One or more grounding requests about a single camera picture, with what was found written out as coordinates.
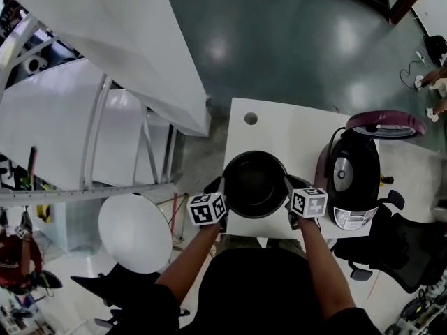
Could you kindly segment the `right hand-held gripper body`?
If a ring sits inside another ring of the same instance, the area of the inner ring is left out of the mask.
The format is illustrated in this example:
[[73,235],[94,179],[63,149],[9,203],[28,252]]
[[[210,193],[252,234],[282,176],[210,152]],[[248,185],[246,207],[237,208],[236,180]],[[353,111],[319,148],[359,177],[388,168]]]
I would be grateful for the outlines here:
[[292,230],[299,228],[299,218],[320,218],[325,216],[328,194],[322,188],[293,189],[286,203],[288,221]]

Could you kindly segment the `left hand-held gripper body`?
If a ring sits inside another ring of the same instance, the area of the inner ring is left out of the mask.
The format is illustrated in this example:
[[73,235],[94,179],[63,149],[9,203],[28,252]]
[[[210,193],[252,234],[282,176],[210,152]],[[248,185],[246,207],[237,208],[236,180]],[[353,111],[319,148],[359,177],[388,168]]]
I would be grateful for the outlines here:
[[226,231],[228,209],[222,193],[209,193],[191,196],[186,204],[191,223],[204,227],[217,224],[220,232]]

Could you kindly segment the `black pot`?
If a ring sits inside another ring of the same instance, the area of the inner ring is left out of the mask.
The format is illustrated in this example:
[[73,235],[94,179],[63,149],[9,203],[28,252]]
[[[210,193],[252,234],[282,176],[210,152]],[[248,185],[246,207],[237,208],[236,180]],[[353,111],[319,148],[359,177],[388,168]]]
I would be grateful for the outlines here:
[[287,196],[286,169],[272,154],[247,151],[223,171],[228,207],[241,217],[265,218],[283,205]]

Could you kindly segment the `person's left forearm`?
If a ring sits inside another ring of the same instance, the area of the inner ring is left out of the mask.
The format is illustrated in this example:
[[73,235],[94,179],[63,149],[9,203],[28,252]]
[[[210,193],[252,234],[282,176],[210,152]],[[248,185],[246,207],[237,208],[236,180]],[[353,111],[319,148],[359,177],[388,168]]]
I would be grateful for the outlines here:
[[181,254],[156,280],[167,287],[179,305],[182,304],[200,272],[220,231],[218,223],[203,226]]

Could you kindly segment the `person's right forearm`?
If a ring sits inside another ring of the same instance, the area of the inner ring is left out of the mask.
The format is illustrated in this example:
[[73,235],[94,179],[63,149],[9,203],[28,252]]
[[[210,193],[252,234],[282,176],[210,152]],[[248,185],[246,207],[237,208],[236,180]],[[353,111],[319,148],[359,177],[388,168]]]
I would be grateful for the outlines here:
[[348,308],[355,308],[348,282],[332,255],[317,224],[299,217],[315,293],[325,320]]

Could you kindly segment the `person's olive trousers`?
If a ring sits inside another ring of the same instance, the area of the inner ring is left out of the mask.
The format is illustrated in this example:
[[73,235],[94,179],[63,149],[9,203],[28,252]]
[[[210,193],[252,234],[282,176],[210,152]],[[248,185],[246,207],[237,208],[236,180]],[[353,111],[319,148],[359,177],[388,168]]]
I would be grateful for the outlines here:
[[[224,251],[239,248],[261,248],[261,244],[257,238],[243,237],[236,235],[223,234],[220,241],[216,246],[216,255],[223,253]],[[271,239],[267,240],[266,248],[279,248],[302,258],[307,258],[305,251],[303,250],[301,243],[297,239]]]

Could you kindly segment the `white square table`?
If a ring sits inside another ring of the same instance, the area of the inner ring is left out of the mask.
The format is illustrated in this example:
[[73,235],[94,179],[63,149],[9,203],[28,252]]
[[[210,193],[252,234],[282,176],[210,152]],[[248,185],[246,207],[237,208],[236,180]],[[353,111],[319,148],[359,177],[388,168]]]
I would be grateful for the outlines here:
[[[313,181],[319,154],[348,119],[347,115],[309,107],[234,98],[224,162],[246,151],[265,151],[276,156],[289,174]],[[430,208],[442,175],[438,154],[407,140],[378,140],[376,145],[382,173],[394,179],[379,195],[384,197],[394,189],[405,200],[400,211],[403,217],[433,221]]]

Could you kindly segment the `maroon rice cooker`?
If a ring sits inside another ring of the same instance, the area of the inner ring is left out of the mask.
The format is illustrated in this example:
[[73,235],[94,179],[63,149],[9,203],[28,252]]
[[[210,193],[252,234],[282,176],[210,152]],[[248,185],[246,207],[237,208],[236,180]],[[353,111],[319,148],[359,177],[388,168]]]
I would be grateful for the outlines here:
[[412,114],[374,110],[352,116],[332,134],[319,156],[314,185],[328,194],[328,215],[338,228],[363,228],[379,209],[381,166],[375,141],[425,133],[425,123]]

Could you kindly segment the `round white side table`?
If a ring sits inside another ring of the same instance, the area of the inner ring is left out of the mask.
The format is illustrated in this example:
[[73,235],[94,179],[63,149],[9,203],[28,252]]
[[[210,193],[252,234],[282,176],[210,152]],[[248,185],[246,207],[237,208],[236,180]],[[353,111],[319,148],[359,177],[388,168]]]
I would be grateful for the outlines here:
[[143,195],[109,197],[98,216],[104,248],[125,269],[151,274],[164,269],[182,249],[173,236],[174,217],[166,217]]

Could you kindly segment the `person's black shirt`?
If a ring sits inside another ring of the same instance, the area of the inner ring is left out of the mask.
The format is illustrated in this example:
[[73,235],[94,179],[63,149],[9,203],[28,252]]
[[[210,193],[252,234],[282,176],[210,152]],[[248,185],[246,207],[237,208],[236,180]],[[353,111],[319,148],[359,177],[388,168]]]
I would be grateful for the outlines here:
[[324,319],[307,261],[282,249],[239,248],[214,257],[185,327],[172,292],[152,290],[153,335],[381,335],[361,308]]

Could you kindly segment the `black mesh office chair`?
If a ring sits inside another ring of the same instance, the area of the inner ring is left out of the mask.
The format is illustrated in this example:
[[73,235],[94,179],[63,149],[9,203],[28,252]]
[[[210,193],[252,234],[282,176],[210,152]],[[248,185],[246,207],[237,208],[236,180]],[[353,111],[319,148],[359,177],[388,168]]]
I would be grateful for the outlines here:
[[404,208],[404,198],[394,190],[380,199],[369,235],[338,239],[332,247],[337,258],[348,262],[350,278],[368,281],[374,270],[394,279],[409,294],[422,285],[436,284],[447,267],[447,225],[435,221],[410,221],[387,207]]

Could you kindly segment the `yellow box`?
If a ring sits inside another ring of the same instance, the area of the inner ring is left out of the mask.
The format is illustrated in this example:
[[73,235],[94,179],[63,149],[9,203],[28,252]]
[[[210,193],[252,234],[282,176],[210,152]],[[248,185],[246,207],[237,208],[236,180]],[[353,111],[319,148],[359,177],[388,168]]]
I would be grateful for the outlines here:
[[[49,184],[41,184],[41,188],[44,191],[50,191],[51,186]],[[41,204],[36,206],[36,215],[39,219],[42,220],[44,223],[50,223],[51,222],[51,215],[50,215],[50,206],[49,204]]]

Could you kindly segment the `white long desk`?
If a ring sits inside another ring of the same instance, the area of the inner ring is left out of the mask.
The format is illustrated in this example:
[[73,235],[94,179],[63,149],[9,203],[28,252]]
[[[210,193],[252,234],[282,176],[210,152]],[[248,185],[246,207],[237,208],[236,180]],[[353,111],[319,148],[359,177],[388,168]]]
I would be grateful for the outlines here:
[[92,179],[113,186],[166,183],[169,122],[128,91],[98,104],[104,74],[78,59],[14,84],[0,100],[0,153],[62,189],[85,182],[87,146],[96,140]]

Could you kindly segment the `black bag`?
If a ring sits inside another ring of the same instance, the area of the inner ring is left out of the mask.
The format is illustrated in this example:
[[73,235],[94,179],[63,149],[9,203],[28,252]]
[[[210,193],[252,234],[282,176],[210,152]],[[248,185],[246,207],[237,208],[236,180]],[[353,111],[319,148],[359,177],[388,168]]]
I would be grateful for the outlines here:
[[447,40],[440,35],[426,36],[423,39],[430,59],[438,65],[444,63],[444,55],[447,54]]

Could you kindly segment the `black metal-frame chair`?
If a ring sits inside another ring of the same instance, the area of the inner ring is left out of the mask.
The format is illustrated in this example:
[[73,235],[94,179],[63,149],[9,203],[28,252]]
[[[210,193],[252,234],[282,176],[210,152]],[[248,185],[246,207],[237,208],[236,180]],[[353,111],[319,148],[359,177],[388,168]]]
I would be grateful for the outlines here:
[[94,320],[108,328],[106,335],[177,335],[181,305],[167,287],[156,284],[161,274],[139,274],[117,264],[107,275],[71,280],[117,307],[110,320]]

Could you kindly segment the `white metal frame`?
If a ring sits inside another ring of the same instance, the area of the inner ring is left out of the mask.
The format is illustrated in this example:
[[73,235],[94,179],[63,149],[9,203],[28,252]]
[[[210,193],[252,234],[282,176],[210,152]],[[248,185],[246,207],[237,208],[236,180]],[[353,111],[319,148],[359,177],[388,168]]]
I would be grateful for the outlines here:
[[50,189],[33,191],[0,191],[0,207],[27,207],[38,204],[56,204],[60,202],[77,202],[112,197],[116,195],[135,194],[142,195],[150,200],[160,203],[165,202],[177,188],[172,183],[158,182],[154,151],[151,144],[147,111],[142,108],[142,126],[140,139],[144,141],[148,159],[154,178],[154,184],[138,184],[133,182],[130,186],[108,186],[95,188],[93,186],[94,159],[97,150],[98,132],[100,130],[101,117],[105,109],[105,103],[110,91],[112,79],[104,74],[99,82],[99,91],[94,99],[91,121],[89,122],[86,142],[83,149],[82,168],[80,174],[80,188],[75,190]]

